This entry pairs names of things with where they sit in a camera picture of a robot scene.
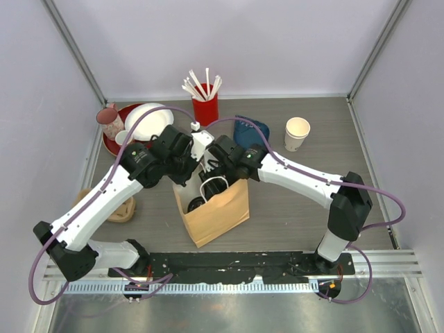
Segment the brown paper bag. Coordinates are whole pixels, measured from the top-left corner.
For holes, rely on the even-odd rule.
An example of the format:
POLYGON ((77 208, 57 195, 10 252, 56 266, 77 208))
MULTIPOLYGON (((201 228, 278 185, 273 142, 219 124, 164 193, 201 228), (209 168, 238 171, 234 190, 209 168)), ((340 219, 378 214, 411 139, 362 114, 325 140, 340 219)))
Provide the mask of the brown paper bag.
POLYGON ((238 180, 211 197, 206 203, 189 211, 188 206, 200 198, 201 180, 197 175, 187 186, 173 185, 179 213, 189 236, 200 248, 250 218, 248 182, 238 180))

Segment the black lid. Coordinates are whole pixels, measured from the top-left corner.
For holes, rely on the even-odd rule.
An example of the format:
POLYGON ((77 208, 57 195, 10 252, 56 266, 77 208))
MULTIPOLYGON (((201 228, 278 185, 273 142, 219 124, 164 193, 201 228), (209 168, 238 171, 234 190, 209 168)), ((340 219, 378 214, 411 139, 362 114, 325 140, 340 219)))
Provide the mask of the black lid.
POLYGON ((199 196, 199 197, 195 197, 194 199, 192 199, 190 201, 190 203, 187 206, 187 212, 190 213, 193 210, 197 209, 198 207, 202 206, 205 204, 205 200, 203 197, 199 196))

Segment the stack of paper cups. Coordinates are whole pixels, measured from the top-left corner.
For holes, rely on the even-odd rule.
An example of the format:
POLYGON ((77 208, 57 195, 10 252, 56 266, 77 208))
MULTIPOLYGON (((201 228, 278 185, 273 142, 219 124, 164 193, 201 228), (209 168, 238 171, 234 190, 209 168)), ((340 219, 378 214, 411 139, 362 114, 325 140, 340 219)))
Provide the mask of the stack of paper cups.
POLYGON ((311 126, 306 119, 293 117, 289 119, 285 126, 284 147, 288 151, 297 151, 305 138, 309 135, 311 126))

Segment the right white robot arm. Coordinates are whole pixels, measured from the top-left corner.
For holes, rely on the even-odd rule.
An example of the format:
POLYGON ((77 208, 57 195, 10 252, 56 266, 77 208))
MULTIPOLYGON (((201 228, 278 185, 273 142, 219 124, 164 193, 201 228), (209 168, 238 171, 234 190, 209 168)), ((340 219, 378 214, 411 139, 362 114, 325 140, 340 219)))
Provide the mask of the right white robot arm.
POLYGON ((337 268, 341 253, 357 240, 373 207, 360 175, 322 173, 268 152, 259 144, 244 149, 226 135, 214 138, 203 132, 202 143, 198 156, 203 158, 209 177, 226 179, 229 184, 251 179, 278 185, 327 209, 327 230, 308 271, 328 274, 337 268))

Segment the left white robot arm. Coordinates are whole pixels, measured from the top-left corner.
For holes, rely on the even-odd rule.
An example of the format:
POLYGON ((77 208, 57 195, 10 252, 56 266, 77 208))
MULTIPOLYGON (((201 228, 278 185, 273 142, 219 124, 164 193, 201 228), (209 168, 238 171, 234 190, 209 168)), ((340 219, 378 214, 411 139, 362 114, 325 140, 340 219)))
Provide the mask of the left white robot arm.
POLYGON ((168 125, 150 147, 125 146, 104 179, 65 215, 53 223, 39 222, 33 232, 65 279, 73 282, 102 268, 145 274, 150 257, 137 241, 92 241, 92 235, 119 206, 163 177, 185 186, 213 141, 204 130, 186 134, 168 125))

